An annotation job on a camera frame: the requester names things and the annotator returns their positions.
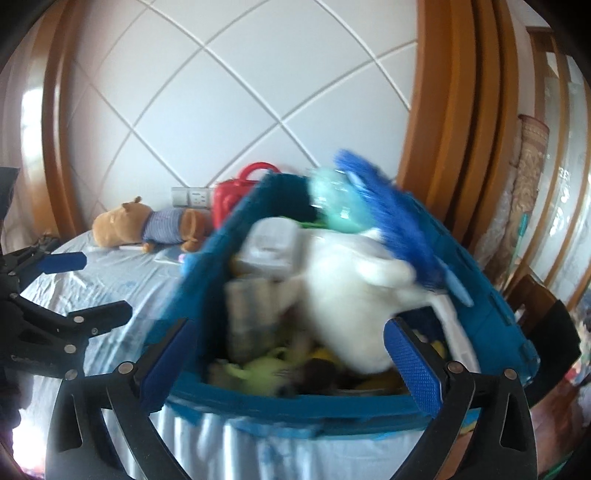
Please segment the red bag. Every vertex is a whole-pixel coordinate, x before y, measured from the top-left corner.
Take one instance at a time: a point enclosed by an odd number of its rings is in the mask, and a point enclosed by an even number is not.
[[[265,162],[251,163],[244,167],[238,174],[237,179],[226,180],[218,184],[213,191],[212,219],[213,227],[217,230],[222,226],[223,221],[244,196],[251,191],[256,180],[248,180],[248,176],[256,170],[272,170],[280,173],[275,165]]]

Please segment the electrical outlet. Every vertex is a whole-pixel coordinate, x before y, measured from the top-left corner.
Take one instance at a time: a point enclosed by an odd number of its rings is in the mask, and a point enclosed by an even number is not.
[[[185,187],[173,187],[170,191],[173,207],[189,206],[189,190]]]
[[[191,208],[209,208],[209,189],[189,188],[189,206]]]

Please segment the bed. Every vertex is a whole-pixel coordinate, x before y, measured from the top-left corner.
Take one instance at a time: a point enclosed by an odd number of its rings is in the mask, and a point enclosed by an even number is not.
[[[83,251],[87,267],[78,272],[38,277],[22,295],[58,313],[110,301],[126,300],[132,319],[122,327],[90,340],[85,358],[87,375],[113,371],[122,361],[136,360],[144,339],[180,280],[178,265],[157,262],[134,249],[100,249],[90,232],[56,252]],[[43,473],[51,412],[60,380],[35,377],[33,400],[21,411],[14,431],[15,459],[29,472]],[[116,419],[105,412],[113,443],[128,474],[142,473],[135,464]],[[154,426],[193,479],[358,479],[389,478],[402,464],[422,432],[381,437],[316,440],[256,437],[239,428],[240,419],[204,414],[194,426],[165,406],[151,416]]]

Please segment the yellow toy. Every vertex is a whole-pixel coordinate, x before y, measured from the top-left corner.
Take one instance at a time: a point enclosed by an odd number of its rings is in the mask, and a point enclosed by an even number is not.
[[[209,233],[209,222],[202,212],[189,208],[155,212],[140,201],[141,197],[136,197],[95,219],[92,234],[99,247],[142,243],[144,252],[151,252],[156,244],[182,244],[185,252],[201,248]]]

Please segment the tile grout line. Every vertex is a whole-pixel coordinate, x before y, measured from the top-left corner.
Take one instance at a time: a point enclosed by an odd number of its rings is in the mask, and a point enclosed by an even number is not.
[[[228,30],[228,28],[230,28],[231,26],[235,25],[240,20],[242,20],[244,17],[246,17],[247,15],[251,14],[252,12],[254,12],[257,8],[262,7],[266,3],[269,3],[270,1],[271,0],[262,0],[262,2],[257,3],[256,5],[250,7],[249,9],[247,9],[245,12],[241,13],[240,15],[238,15],[228,25],[226,25],[225,27],[221,28],[216,34],[214,34],[213,36],[209,37],[209,39],[207,41],[203,42],[203,46],[205,47],[205,46],[209,45],[213,40],[215,40],[216,38],[218,38],[226,30]]]
[[[382,72],[382,75],[384,75],[384,77],[386,78],[388,83],[392,86],[392,88],[394,89],[394,91],[396,92],[398,97],[400,98],[400,101],[402,102],[402,104],[406,107],[406,109],[408,111],[410,111],[410,104],[405,100],[404,95],[402,94],[402,92],[400,91],[400,89],[398,88],[396,83],[392,80],[392,77],[388,74],[388,72],[386,72],[386,69],[381,64],[381,62],[378,61],[378,57],[374,54],[374,52],[371,50],[371,48],[369,48],[369,46],[363,41],[363,39],[360,36],[357,35],[357,33],[349,26],[349,24],[347,22],[345,22],[341,17],[339,17],[334,10],[332,10],[328,5],[326,5],[324,3],[323,0],[314,0],[314,1],[318,4],[319,7],[324,9],[331,17],[333,17],[355,39],[355,41],[365,50],[365,52],[371,57],[371,59],[374,61],[374,63],[380,69],[380,71]]]
[[[68,119],[67,124],[66,124],[66,130],[68,130],[70,128],[72,118],[74,118],[76,110],[78,110],[78,106],[80,105],[80,101],[82,100],[82,98],[86,94],[86,91],[88,90],[88,86],[90,85],[90,78],[88,77],[86,72],[83,70],[83,68],[80,66],[80,64],[76,61],[76,59],[72,60],[72,63],[77,65],[78,69],[82,72],[82,75],[84,75],[84,78],[86,79],[86,85],[84,85],[84,88],[82,89],[82,93],[80,94],[80,98],[78,98],[78,101],[76,102],[76,105],[74,105],[74,107],[72,108],[72,112],[70,113],[70,118]]]
[[[416,40],[411,40],[409,42],[406,42],[398,47],[393,47],[390,48],[389,50],[385,51],[384,53],[382,53],[378,59],[383,59],[385,56],[390,55],[391,53],[394,53],[395,51],[398,50],[402,50],[405,47],[408,47],[409,45],[412,45],[413,43],[416,43]],[[289,112],[287,112],[284,116],[283,116],[283,121],[289,121],[292,117],[296,116],[298,113],[300,113],[301,110],[303,110],[305,107],[308,106],[309,103],[311,103],[313,100],[315,100],[317,97],[324,95],[325,93],[327,93],[328,91],[332,90],[333,88],[338,87],[339,85],[341,85],[342,83],[344,83],[346,80],[348,80],[349,77],[353,76],[355,73],[357,73],[358,71],[362,70],[363,68],[367,67],[368,65],[374,63],[373,59],[367,59],[365,60],[365,62],[357,65],[356,67],[348,70],[347,72],[345,72],[344,74],[340,75],[339,77],[335,78],[334,80],[332,80],[332,82],[328,83],[327,85],[323,86],[320,90],[317,90],[316,92],[314,92],[312,95],[310,95],[309,97],[305,98],[304,100],[302,100],[298,105],[296,105],[295,107],[293,107]]]
[[[187,60],[185,60],[184,62],[182,62],[182,64],[180,65],[180,67],[178,67],[173,74],[168,78],[168,80],[166,80],[162,86],[156,91],[156,93],[152,96],[151,100],[146,104],[146,106],[144,107],[144,109],[141,111],[141,113],[139,114],[139,117],[135,120],[135,122],[132,124],[132,128],[135,131],[135,127],[137,127],[137,125],[139,124],[140,120],[144,117],[144,115],[146,114],[146,112],[149,110],[149,108],[152,106],[152,104],[158,99],[158,97],[160,96],[160,94],[164,91],[164,89],[170,85],[170,83],[175,79],[175,77],[181,72],[181,70],[183,70],[188,63],[193,60],[197,54],[203,51],[203,47],[199,46],[199,48],[197,50],[195,50],[193,53],[191,53],[191,55],[189,55],[189,57],[187,58]]]
[[[244,155],[250,153],[256,146],[260,145],[260,143],[271,133],[280,128],[279,123],[272,124],[269,128],[264,130],[260,135],[258,135],[252,142],[250,142],[246,147],[244,147],[240,152],[237,153],[228,163],[226,163],[213,177],[210,181],[207,182],[205,185],[206,188],[211,188],[219,176],[224,173],[227,169],[229,169],[232,165],[234,165],[238,160],[240,160]]]
[[[107,53],[105,54],[105,56],[102,58],[102,60],[99,62],[99,64],[97,65],[97,67],[95,68],[95,71],[92,72],[92,75],[96,75],[97,72],[100,70],[100,68],[103,66],[105,60],[109,57],[109,55],[111,55],[111,52],[115,49],[115,47],[117,46],[117,44],[119,43],[119,41],[123,38],[123,35],[125,35],[129,29],[133,26],[134,23],[136,23],[138,21],[138,18],[141,17],[146,10],[148,9],[148,5],[146,5],[143,2],[140,2],[139,0],[137,0],[137,2],[143,6],[143,9],[141,10],[141,12],[129,23],[129,25],[127,25],[127,27],[125,27],[125,30],[123,30],[123,32],[121,32],[121,35],[119,35],[117,37],[117,39],[115,40],[115,42],[113,42],[113,44],[111,45],[111,47],[109,48],[109,50],[107,51]]]
[[[91,86],[93,88],[93,90],[103,99],[103,101],[109,106],[109,108],[114,111],[115,115],[117,115],[117,117],[119,117],[119,119],[125,124],[125,126],[129,128],[128,134],[126,135],[125,139],[123,140],[123,143],[121,144],[121,146],[117,149],[117,152],[115,153],[115,155],[113,157],[113,160],[111,160],[111,163],[109,163],[109,167],[107,168],[107,170],[105,172],[105,176],[104,176],[103,182],[101,184],[101,191],[99,192],[99,197],[100,197],[100,194],[102,193],[102,189],[105,186],[104,183],[105,183],[105,180],[106,180],[106,177],[107,177],[108,173],[110,172],[112,166],[115,164],[115,160],[117,159],[117,156],[121,153],[121,150],[123,149],[123,146],[129,140],[129,136],[131,134],[134,134],[136,136],[136,138],[146,147],[146,149],[156,158],[156,160],[168,171],[168,173],[170,173],[182,186],[188,187],[188,185],[186,184],[186,182],[172,169],[172,167],[170,167],[160,157],[160,155],[158,155],[156,153],[156,151],[149,145],[149,143],[146,142],[146,140],[139,134],[139,132],[137,132],[135,130],[134,126],[131,123],[129,123],[127,121],[127,119],[125,119],[123,117],[123,115],[121,115],[113,105],[111,105],[111,103],[99,91],[99,89],[96,87],[96,85],[92,81],[90,81],[90,85],[89,86]]]
[[[236,20],[234,20],[234,22],[230,23],[229,25],[227,25],[223,30],[220,30],[216,35],[214,35],[208,42],[203,43],[201,42],[198,38],[196,38],[191,32],[187,31],[185,28],[183,28],[182,26],[178,25],[173,19],[171,19],[170,17],[168,17],[167,15],[163,14],[162,12],[160,12],[159,10],[155,9],[155,8],[151,8],[152,11],[154,11],[155,13],[157,13],[158,15],[160,15],[162,18],[164,18],[166,21],[168,21],[169,23],[171,23],[172,25],[174,25],[176,28],[178,28],[180,31],[182,31],[183,33],[185,33],[186,35],[188,35],[189,37],[191,37],[195,42],[201,44],[201,46],[203,47],[203,51],[205,51],[207,54],[209,54],[209,56],[215,60],[219,66],[221,66],[229,75],[231,75],[241,86],[242,88],[244,88],[248,93],[250,93],[251,97],[271,116],[273,117],[273,119],[280,124],[284,131],[287,133],[287,135],[294,141],[294,143],[296,144],[296,146],[299,148],[299,150],[306,156],[306,158],[308,159],[308,161],[313,165],[313,166],[317,166],[318,162],[316,161],[316,159],[313,157],[313,155],[311,154],[311,152],[308,151],[308,149],[305,147],[305,145],[303,145],[301,143],[301,141],[299,140],[299,138],[297,138],[297,136],[291,131],[291,129],[289,129],[288,126],[284,125],[281,119],[281,116],[275,111],[275,109],[269,105],[265,99],[251,86],[249,85],[249,83],[243,79],[238,72],[234,71],[234,69],[232,67],[230,67],[230,65],[228,65],[221,57],[219,57],[214,51],[212,51],[209,48],[209,43],[216,38],[219,34],[222,33],[222,31],[227,30],[231,25],[233,25],[234,23],[236,23],[238,20],[242,19],[243,17],[245,17],[246,15],[248,15],[249,13],[251,13],[252,11],[254,11],[256,8],[260,7],[261,5],[267,3],[269,0],[265,0],[264,2],[261,2],[259,4],[257,4],[255,7],[251,8],[250,10],[246,11],[244,14],[242,14],[239,18],[237,18]]]
[[[314,158],[314,156],[312,155],[312,153],[306,148],[305,145],[303,145],[303,143],[299,140],[299,138],[297,138],[296,134],[291,130],[291,128],[285,124],[286,121],[290,120],[292,117],[294,117],[296,114],[298,114],[302,109],[304,109],[306,106],[309,105],[309,103],[311,103],[312,101],[314,101],[317,97],[319,97],[320,95],[323,95],[324,93],[328,92],[330,89],[332,89],[333,87],[336,87],[338,85],[340,85],[341,83],[343,83],[349,76],[355,74],[357,71],[363,69],[364,67],[366,67],[369,64],[376,64],[376,66],[378,66],[378,68],[380,69],[380,71],[382,72],[382,74],[387,76],[387,73],[385,73],[382,65],[378,62],[378,59],[381,59],[383,57],[385,57],[386,55],[389,55],[397,50],[402,50],[404,47],[412,44],[412,43],[416,43],[416,40],[410,40],[408,42],[405,42],[403,44],[397,45],[393,48],[388,49],[386,52],[383,52],[382,54],[380,54],[378,57],[376,57],[373,53],[371,53],[368,47],[364,46],[363,44],[361,45],[362,48],[366,51],[366,53],[369,55],[369,58],[367,59],[367,61],[363,62],[362,64],[356,66],[355,68],[353,68],[352,70],[344,73],[343,75],[339,76],[337,79],[335,79],[334,81],[330,82],[329,84],[323,86],[320,90],[314,92],[311,96],[309,96],[308,98],[306,98],[305,100],[303,100],[302,102],[300,102],[298,105],[296,105],[294,108],[292,108],[292,110],[290,110],[287,114],[285,114],[283,117],[279,116],[279,114],[277,114],[274,109],[271,107],[271,105],[267,104],[267,102],[262,98],[262,96],[260,96],[258,94],[258,92],[251,87],[248,82],[243,79],[237,72],[234,72],[234,70],[227,65],[215,52],[213,52],[210,48],[209,48],[209,44],[218,36],[221,35],[221,33],[223,33],[224,31],[226,31],[230,26],[232,26],[233,24],[235,24],[236,22],[238,22],[239,20],[241,20],[243,17],[247,16],[249,13],[251,13],[252,11],[254,11],[255,9],[257,9],[258,7],[260,7],[261,5],[267,3],[270,0],[265,0],[257,5],[255,5],[254,7],[250,8],[249,10],[247,10],[246,12],[244,12],[241,16],[237,17],[234,21],[232,21],[230,24],[228,24],[227,26],[225,26],[223,29],[221,29],[219,32],[217,32],[213,37],[210,37],[206,42],[202,42],[201,40],[199,40],[197,37],[195,37],[195,35],[193,35],[191,32],[189,32],[188,30],[186,30],[184,27],[178,25],[172,18],[170,18],[168,15],[164,14],[163,12],[159,11],[157,8],[154,8],[152,5],[149,5],[148,8],[153,10],[155,13],[157,13],[158,15],[160,15],[161,17],[163,17],[166,21],[168,21],[170,24],[172,24],[173,26],[175,26],[176,28],[178,28],[180,31],[182,31],[183,33],[185,33],[185,35],[189,36],[190,38],[192,38],[195,42],[197,42],[198,44],[200,44],[202,46],[202,49],[208,53],[214,60],[217,61],[218,64],[220,64],[220,66],[222,66],[222,68],[224,68],[246,91],[248,91],[251,96],[267,111],[267,113],[269,113],[272,117],[274,117],[274,119],[276,120],[276,124],[270,128],[269,130],[267,130],[267,134],[270,134],[270,132],[272,130],[275,129],[275,127],[277,125],[279,125],[283,131],[292,139],[292,141],[295,143],[296,147],[304,154],[304,156],[306,156],[306,159],[308,159],[308,161],[310,162],[310,164],[313,167],[317,167],[319,166],[319,162]],[[387,80],[388,82],[391,84],[391,86],[394,88],[394,90],[396,91],[397,95],[399,96],[399,98],[401,98],[402,104],[405,105],[405,107],[407,109],[409,109],[409,106],[407,104],[407,102],[404,100],[404,96],[397,91],[397,87],[394,84],[394,82],[387,76]],[[258,137],[256,137],[249,145],[247,145],[241,153],[239,153],[229,164],[225,165],[224,168],[217,173],[217,175],[214,176],[214,178],[208,182],[208,185],[212,184],[217,177],[219,177],[220,174],[222,174],[224,172],[224,170],[226,170],[227,168],[229,168],[233,163],[235,163],[236,161],[238,161],[246,152],[248,152],[249,150],[251,150],[251,148],[256,145],[259,144],[261,142],[261,140],[265,137],[265,134],[260,135]]]
[[[326,93],[333,90],[334,88],[337,88],[342,83],[346,82],[354,74],[356,74],[357,72],[360,72],[364,68],[368,67],[373,62],[374,61],[372,59],[367,59],[363,63],[357,65],[356,67],[352,68],[351,70],[348,70],[344,74],[340,75],[339,77],[335,78],[331,82],[327,83],[320,90],[315,91],[312,95],[310,95],[307,98],[305,98],[304,100],[302,100],[298,105],[296,105],[289,112],[287,112],[283,116],[282,121],[288,122],[293,117],[295,117],[298,113],[300,113],[303,109],[305,109],[309,104],[311,104],[314,100],[325,95]]]

